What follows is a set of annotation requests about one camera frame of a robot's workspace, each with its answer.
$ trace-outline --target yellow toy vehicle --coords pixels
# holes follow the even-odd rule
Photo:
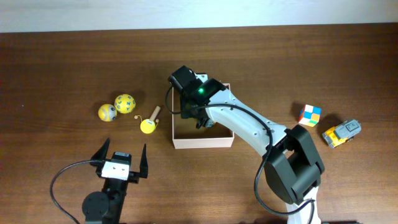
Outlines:
[[[361,131],[361,124],[355,120],[351,119],[341,123],[336,127],[332,127],[325,131],[322,136],[328,145],[335,148],[346,141],[350,141],[354,138],[354,135]]]

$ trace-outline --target colorful cube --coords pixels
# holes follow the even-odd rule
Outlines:
[[[321,108],[317,108],[311,105],[305,105],[304,108],[301,109],[298,123],[314,127],[319,122],[320,116]]]

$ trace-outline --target white background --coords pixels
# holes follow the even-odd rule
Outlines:
[[[0,32],[398,22],[398,0],[0,0]]]

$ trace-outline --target open cardboard box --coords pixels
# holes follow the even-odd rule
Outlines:
[[[172,89],[172,110],[180,111],[180,95]],[[176,149],[197,149],[209,147],[231,147],[234,141],[234,133],[216,123],[211,128],[197,129],[197,120],[194,118],[182,119],[179,114],[172,115],[173,143]]]

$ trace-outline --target yellow ball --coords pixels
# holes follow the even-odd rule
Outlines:
[[[145,134],[150,134],[155,131],[156,125],[153,121],[145,119],[140,125],[141,131]]]
[[[114,107],[120,113],[130,113],[136,107],[136,101],[128,94],[122,94],[116,97]]]
[[[98,116],[103,121],[113,121],[117,115],[116,108],[111,104],[104,104],[98,110]]]

